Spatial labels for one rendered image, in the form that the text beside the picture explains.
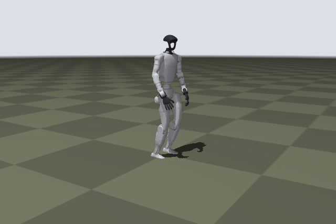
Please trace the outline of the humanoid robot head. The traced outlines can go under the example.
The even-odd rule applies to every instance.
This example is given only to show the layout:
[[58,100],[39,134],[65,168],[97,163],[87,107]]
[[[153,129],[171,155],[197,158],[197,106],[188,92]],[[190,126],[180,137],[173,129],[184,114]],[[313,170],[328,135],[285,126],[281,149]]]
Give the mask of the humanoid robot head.
[[[169,45],[169,48],[166,48],[166,51],[165,51],[165,52],[168,51],[169,53],[167,53],[167,54],[172,55],[172,54],[173,54],[173,53],[172,53],[172,50],[174,50],[175,47],[176,47],[177,38],[176,38],[175,36],[173,36],[173,35],[167,35],[167,36],[164,37],[163,40],[164,40],[164,41],[167,41],[167,43],[168,43],[168,45]],[[173,47],[173,48],[171,48],[171,43],[174,43],[174,47]]]

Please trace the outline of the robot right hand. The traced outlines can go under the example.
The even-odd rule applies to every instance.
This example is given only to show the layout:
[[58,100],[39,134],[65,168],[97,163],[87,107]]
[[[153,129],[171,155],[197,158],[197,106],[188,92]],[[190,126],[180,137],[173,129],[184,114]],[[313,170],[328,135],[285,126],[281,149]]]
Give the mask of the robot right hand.
[[[165,93],[165,92],[164,92],[164,93]],[[171,106],[174,107],[173,104],[171,103],[171,101],[172,101],[173,103],[174,103],[174,101],[171,100],[171,99],[169,99],[169,98],[166,97],[166,96],[167,96],[166,93],[165,93],[165,96],[163,96],[163,97],[161,97],[161,95],[160,95],[161,99],[163,99],[163,104],[164,104],[166,110],[167,110],[167,107],[168,107],[168,109],[170,110]],[[170,104],[171,104],[170,108],[169,108],[168,104],[169,104],[169,106],[170,106]],[[166,107],[166,105],[167,105],[167,107]],[[171,109],[172,109],[172,108],[171,108]]]

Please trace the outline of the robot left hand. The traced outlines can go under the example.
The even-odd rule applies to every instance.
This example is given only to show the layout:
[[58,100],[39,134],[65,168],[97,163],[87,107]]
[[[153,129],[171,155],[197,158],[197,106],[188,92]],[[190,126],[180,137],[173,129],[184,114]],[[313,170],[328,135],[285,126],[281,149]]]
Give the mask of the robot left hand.
[[188,104],[189,104],[189,97],[188,97],[188,92],[187,92],[187,90],[185,89],[185,88],[183,88],[183,94],[186,96],[186,100],[187,100],[187,102],[185,103],[186,105],[185,106],[188,106]]

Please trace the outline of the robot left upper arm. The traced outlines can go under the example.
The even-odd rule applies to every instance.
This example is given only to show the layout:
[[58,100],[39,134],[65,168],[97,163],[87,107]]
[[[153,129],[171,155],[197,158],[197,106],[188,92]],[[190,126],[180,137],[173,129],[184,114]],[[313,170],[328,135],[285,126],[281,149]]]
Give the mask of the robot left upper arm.
[[181,55],[177,55],[178,56],[178,63],[177,63],[177,73],[176,73],[176,77],[177,78],[182,78],[183,77],[183,73],[182,73],[182,57]]

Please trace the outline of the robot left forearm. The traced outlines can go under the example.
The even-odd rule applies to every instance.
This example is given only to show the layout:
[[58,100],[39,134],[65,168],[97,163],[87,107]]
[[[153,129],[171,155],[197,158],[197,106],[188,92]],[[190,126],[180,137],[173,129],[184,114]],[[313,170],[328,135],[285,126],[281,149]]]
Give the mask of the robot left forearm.
[[[183,72],[182,72],[182,73],[183,73]],[[183,88],[185,88],[185,89],[187,90],[187,88],[186,88],[186,84],[185,84],[184,75],[183,75],[182,78],[179,79],[179,82],[180,82],[180,87],[181,87],[181,89],[182,89],[182,93],[183,93]]]

